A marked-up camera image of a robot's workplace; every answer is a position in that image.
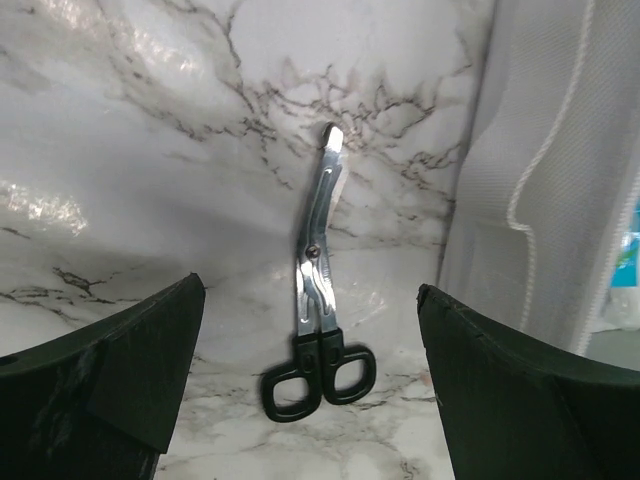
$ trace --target white mesh fabric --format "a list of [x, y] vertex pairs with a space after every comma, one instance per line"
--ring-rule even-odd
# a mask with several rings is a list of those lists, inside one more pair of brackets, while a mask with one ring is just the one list
[[441, 286], [580, 352], [637, 195], [640, 2], [519, 2], [509, 21], [506, 85], [461, 171]]

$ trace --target marble surface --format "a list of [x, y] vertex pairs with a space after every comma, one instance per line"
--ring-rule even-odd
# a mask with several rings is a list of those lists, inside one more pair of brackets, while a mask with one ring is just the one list
[[[415, 316], [434, 282], [491, 0], [0, 2], [0, 355], [207, 286], [159, 479], [453, 478]], [[329, 245], [357, 404], [258, 407], [287, 358], [318, 135], [349, 171]]]

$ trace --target scissor handle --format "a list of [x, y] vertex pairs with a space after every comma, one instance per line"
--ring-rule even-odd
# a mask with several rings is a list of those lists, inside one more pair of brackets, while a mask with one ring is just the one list
[[[333, 405], [345, 405], [360, 400], [376, 383], [376, 357], [366, 346], [355, 344], [344, 346], [342, 330], [336, 329], [322, 334], [322, 389], [324, 398]], [[362, 375], [352, 386], [337, 389], [336, 374], [347, 363], [362, 360]]]
[[[311, 415], [322, 401], [322, 381], [320, 378], [320, 349], [316, 334], [295, 337], [293, 360], [267, 370], [260, 381], [262, 407], [274, 422], [295, 422]], [[306, 396], [292, 405], [278, 406], [274, 396], [280, 382], [302, 378], [307, 383]]]

